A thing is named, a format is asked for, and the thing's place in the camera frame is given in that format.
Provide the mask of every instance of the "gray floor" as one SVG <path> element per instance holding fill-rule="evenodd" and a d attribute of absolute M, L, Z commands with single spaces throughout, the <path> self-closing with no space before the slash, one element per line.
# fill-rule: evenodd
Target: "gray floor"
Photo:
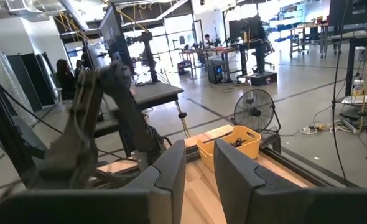
<path fill-rule="evenodd" d="M 343 45 L 337 91 L 344 84 L 347 57 L 348 45 Z M 317 47 L 311 48 L 309 55 L 295 54 L 294 58 L 290 59 L 287 44 L 281 44 L 277 46 L 275 53 L 268 56 L 267 61 L 276 64 L 278 81 L 262 89 L 271 94 L 275 100 L 276 110 L 282 124 L 281 134 L 294 134 L 300 128 L 310 125 L 314 115 L 330 105 L 337 58 L 333 55 L 330 46 L 327 59 L 319 58 Z M 248 66 L 253 64 L 254 59 L 251 57 Z M 188 74 L 179 77 L 176 73 L 171 73 L 169 78 L 173 85 L 185 90 L 179 96 L 179 102 L 182 110 L 188 114 L 187 124 L 190 127 L 191 135 L 229 124 L 229 118 L 233 114 L 239 97 L 246 91 L 255 89 L 251 86 L 232 88 L 227 85 L 209 85 L 202 69 L 198 69 L 194 76 Z M 341 112 L 342 107 L 342 105 L 337 105 L 336 114 Z M 57 129 L 63 129 L 67 119 L 65 109 L 63 106 L 54 107 L 44 120 Z M 149 110 L 148 114 L 148 123 L 155 127 L 161 135 L 168 136 L 172 141 L 185 138 L 173 103 L 157 106 Z M 320 113 L 316 120 L 323 123 L 331 122 L 331 110 Z M 59 136 L 42 123 L 37 124 L 34 131 L 46 145 Z M 362 145 L 360 139 L 367 144 L 365 133 L 358 138 L 350 133 L 337 132 L 338 147 L 347 179 L 351 183 L 367 187 L 367 147 Z M 96 143 L 100 149 L 109 152 L 122 148 L 118 133 L 98 138 Z M 282 145 L 285 147 L 283 154 L 288 158 L 335 184 L 342 182 L 332 134 L 296 134 L 293 137 L 282 138 Z M 109 155 L 100 157 L 100 161 L 111 162 L 113 160 L 114 158 Z M 3 157 L 0 160 L 0 185 L 8 184 L 16 179 L 18 176 L 10 160 L 7 156 Z M 20 185 L 17 189 L 23 189 L 23 186 Z"/>

